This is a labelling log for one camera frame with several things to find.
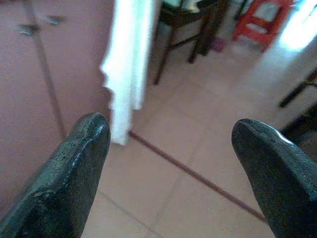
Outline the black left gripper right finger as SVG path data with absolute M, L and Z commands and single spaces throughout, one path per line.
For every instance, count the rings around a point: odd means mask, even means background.
M 317 163 L 253 119 L 235 123 L 231 143 L 275 238 L 317 238 Z

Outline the red plastic stool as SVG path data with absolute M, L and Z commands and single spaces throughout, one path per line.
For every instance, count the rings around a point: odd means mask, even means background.
M 263 3 L 271 3 L 277 6 L 277 13 L 272 21 L 255 16 Z M 289 16 L 294 0 L 253 0 L 249 9 L 243 14 L 235 27 L 233 40 L 239 36 L 246 36 L 262 46 L 265 52 L 275 40 L 284 21 Z

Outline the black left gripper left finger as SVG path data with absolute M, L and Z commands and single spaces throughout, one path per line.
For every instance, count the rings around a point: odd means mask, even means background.
M 82 116 L 0 222 L 0 238 L 81 238 L 109 145 L 104 115 Z

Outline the dark wooden chair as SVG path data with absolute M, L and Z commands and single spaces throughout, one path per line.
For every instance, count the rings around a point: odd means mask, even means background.
M 307 87 L 317 89 L 317 67 L 315 67 L 278 106 L 280 108 L 286 107 Z M 317 100 L 281 130 L 281 134 L 295 144 L 305 141 L 314 133 L 317 133 Z

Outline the clear bubble wrap sheet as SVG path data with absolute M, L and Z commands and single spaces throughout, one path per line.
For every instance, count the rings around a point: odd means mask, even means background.
M 155 21 L 155 0 L 115 0 L 108 48 L 100 70 L 111 92 L 112 143 L 125 145 L 133 112 L 143 107 Z

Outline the dark wooden table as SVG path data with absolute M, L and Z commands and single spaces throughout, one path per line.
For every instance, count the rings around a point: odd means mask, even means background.
M 209 53 L 230 7 L 230 0 L 198 0 L 198 3 L 194 4 L 194 6 L 198 8 L 197 11 L 190 10 L 184 6 L 185 0 L 179 0 L 176 6 L 168 3 L 167 0 L 162 1 L 158 20 L 171 27 L 171 31 L 154 79 L 154 85 L 160 83 L 160 77 L 171 51 L 180 48 L 191 41 L 195 41 L 188 58 L 188 63 L 194 63 L 198 54 L 206 56 Z M 173 43 L 174 36 L 179 28 L 199 20 L 202 23 L 200 30 L 196 35 Z

